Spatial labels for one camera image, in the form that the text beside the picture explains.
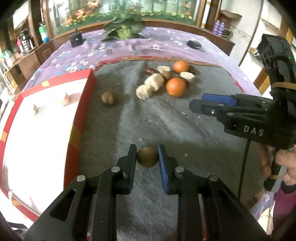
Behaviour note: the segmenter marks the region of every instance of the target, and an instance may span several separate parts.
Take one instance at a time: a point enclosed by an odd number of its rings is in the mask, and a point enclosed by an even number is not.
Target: orange
[[[180,78],[172,78],[166,84],[167,93],[175,98],[180,98],[186,91],[186,83]]]
[[[187,72],[189,70],[189,65],[184,60],[180,60],[174,63],[173,69],[177,73]]]

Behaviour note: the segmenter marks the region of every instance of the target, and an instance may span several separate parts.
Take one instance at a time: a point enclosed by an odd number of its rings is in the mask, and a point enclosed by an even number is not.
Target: leafy vegetable
[[[104,25],[107,35],[102,41],[111,39],[143,38],[139,33],[145,28],[145,22],[135,14],[121,13],[115,16],[113,21]]]

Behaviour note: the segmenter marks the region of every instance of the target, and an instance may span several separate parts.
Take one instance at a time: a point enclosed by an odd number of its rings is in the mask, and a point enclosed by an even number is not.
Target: finger
[[[259,144],[258,154],[261,164],[261,175],[264,177],[269,177],[271,174],[271,165],[268,158],[268,150],[264,144]]]
[[[267,166],[269,164],[269,158],[268,158],[268,151],[267,151],[266,146],[264,144],[259,143],[258,155],[259,155],[261,167]]]
[[[287,173],[290,178],[296,179],[296,168],[295,167],[288,168]]]
[[[281,166],[296,167],[296,151],[278,150],[275,156],[276,163]]]
[[[284,176],[283,181],[287,186],[292,186],[296,184],[296,179],[292,179],[287,173]]]

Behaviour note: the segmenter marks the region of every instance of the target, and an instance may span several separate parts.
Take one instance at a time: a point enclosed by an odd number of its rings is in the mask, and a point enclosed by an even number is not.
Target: glass cabinet door
[[[48,0],[54,35],[113,19],[120,12],[195,24],[197,0]]]

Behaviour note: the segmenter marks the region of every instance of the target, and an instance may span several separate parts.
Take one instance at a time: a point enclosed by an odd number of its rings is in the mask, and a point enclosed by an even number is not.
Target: blue gripper pad
[[[171,186],[171,182],[175,177],[174,170],[178,166],[178,162],[175,158],[167,155],[165,146],[158,146],[158,165],[161,177],[161,183],[163,185],[163,190],[165,194],[173,195],[175,193],[175,188]]]
[[[204,94],[202,96],[202,100],[215,101],[218,103],[226,104],[228,106],[235,106],[237,104],[237,101],[233,99],[231,95]]]

